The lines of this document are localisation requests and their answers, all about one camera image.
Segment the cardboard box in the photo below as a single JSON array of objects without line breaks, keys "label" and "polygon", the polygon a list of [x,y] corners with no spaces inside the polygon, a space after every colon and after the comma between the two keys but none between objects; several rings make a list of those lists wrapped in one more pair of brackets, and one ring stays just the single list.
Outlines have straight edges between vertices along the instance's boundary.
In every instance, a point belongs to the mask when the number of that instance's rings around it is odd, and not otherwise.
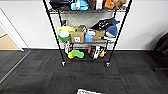
[{"label": "cardboard box", "polygon": [[77,28],[77,32],[86,32],[87,31],[87,28],[85,25],[80,25],[78,28]]},{"label": "cardboard box", "polygon": [[72,40],[73,43],[83,43],[84,32],[73,32],[71,34],[71,40]]},{"label": "cardboard box", "polygon": [[104,35],[105,35],[105,30],[96,30],[96,36],[104,37]]},{"label": "cardboard box", "polygon": [[101,37],[99,37],[99,36],[93,36],[93,40],[101,40]]}]

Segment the white wall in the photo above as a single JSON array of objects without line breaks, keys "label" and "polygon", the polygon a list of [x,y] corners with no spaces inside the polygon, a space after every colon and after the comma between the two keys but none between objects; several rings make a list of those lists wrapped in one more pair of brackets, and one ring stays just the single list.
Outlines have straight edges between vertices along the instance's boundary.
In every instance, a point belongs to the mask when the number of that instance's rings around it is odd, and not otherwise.
[{"label": "white wall", "polygon": [[[116,49],[153,49],[157,40],[168,31],[167,5],[166,0],[133,0]],[[0,1],[0,7],[30,48],[58,48],[42,0]],[[111,13],[62,16],[68,19],[69,25],[86,24],[89,28],[98,20],[111,17]],[[123,13],[118,13],[116,19],[122,17]],[[52,18],[55,27],[59,26],[58,16]]]}]

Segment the blue bin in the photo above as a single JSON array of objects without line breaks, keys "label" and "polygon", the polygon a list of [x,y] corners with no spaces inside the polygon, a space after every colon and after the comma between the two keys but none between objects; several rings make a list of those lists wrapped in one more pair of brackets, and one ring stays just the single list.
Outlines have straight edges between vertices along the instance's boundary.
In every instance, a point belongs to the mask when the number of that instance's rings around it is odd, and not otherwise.
[{"label": "blue bin", "polygon": [[85,41],[86,42],[92,42],[92,39],[93,39],[93,36],[92,35],[87,35],[87,32],[86,32]]}]

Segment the doorway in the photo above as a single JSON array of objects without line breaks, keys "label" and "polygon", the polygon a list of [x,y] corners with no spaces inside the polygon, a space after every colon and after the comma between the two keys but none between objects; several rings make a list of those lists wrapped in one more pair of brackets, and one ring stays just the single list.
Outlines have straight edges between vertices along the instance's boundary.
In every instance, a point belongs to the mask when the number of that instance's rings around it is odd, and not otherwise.
[{"label": "doorway", "polygon": [[0,26],[0,50],[21,50]]}]

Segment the gray carpet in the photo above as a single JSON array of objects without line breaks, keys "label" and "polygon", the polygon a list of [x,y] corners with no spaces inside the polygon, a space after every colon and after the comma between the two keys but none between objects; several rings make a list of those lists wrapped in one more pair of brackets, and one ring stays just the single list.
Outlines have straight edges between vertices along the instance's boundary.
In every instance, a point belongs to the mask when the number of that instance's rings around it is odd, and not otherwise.
[{"label": "gray carpet", "polygon": [[[12,56],[6,58],[6,67]],[[167,73],[151,69],[157,64],[150,51],[115,51],[109,67],[104,67],[103,59],[66,60],[62,67],[59,50],[32,50],[0,84],[0,94],[76,94],[78,89],[106,94],[168,92]]]}]

